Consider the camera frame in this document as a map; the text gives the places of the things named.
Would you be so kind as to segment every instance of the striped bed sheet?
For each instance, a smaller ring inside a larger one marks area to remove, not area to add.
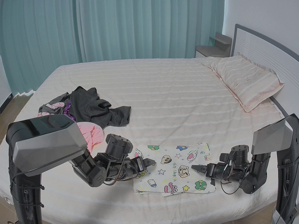
[[[129,125],[107,127],[133,145],[190,145],[208,143],[211,162],[238,144],[251,148],[253,132],[280,119],[268,101],[246,113],[223,82],[202,65],[203,59],[133,59],[88,62],[57,68],[31,97],[16,121],[36,117],[38,108],[77,86],[96,87],[112,108],[131,106]],[[92,151],[104,152],[106,144]],[[0,195],[9,191],[8,145],[0,145]],[[276,200],[277,160],[272,154],[267,182],[254,194],[178,194],[170,197],[136,195],[133,181],[91,188],[64,163],[42,174],[43,220],[69,223],[223,223],[244,217]],[[236,183],[225,185],[227,192]]]

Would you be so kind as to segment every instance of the baseboard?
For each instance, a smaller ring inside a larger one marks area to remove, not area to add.
[[[12,99],[13,99],[13,94],[10,94],[9,97],[7,97],[7,99],[4,101],[4,103],[0,107],[0,114],[2,114],[2,112],[4,111],[4,109],[6,108],[6,106]]]

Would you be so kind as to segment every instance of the white headboard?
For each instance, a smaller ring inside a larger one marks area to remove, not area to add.
[[[295,113],[299,117],[299,55],[259,32],[236,24],[231,56],[238,52],[272,68],[282,78],[284,87],[271,99],[284,116]]]

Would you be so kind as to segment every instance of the striped pillow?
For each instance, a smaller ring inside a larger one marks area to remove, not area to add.
[[[278,92],[284,85],[276,73],[238,55],[202,62],[224,82],[246,112]]]

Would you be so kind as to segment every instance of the pile of clothes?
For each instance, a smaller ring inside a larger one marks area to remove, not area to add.
[[[129,124],[130,106],[110,107],[108,101],[99,98],[96,88],[85,90],[78,86],[71,94],[66,92],[42,105],[38,117],[64,114],[76,121],[91,152],[92,146],[104,140],[103,129],[106,126]]]

